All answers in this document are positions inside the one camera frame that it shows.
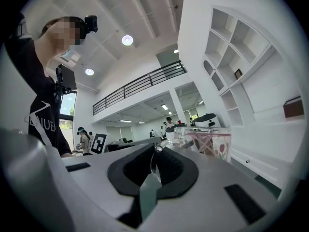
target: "black rubber pad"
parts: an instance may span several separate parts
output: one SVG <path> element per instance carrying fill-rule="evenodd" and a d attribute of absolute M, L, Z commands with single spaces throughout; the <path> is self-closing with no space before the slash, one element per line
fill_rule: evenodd
<path fill-rule="evenodd" d="M 68 172 L 73 172 L 73 171 L 77 171 L 77 170 L 88 168 L 88 167 L 90 167 L 90 165 L 87 162 L 83 162 L 83 163 L 67 166 L 66 169 L 68 170 Z"/>
<path fill-rule="evenodd" d="M 239 185 L 225 187 L 225 190 L 249 224 L 265 215 L 262 208 Z"/>

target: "black metal railing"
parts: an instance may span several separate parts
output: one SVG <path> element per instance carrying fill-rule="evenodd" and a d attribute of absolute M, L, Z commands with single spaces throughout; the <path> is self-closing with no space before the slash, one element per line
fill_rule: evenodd
<path fill-rule="evenodd" d="M 147 89 L 156 84 L 162 83 L 175 76 L 186 73 L 185 68 L 180 61 L 168 64 L 153 72 L 143 75 L 134 81 L 117 89 L 99 102 L 93 105 L 93 115 L 103 111 L 104 109 L 116 104 L 117 102 L 128 98 L 144 89 Z"/>

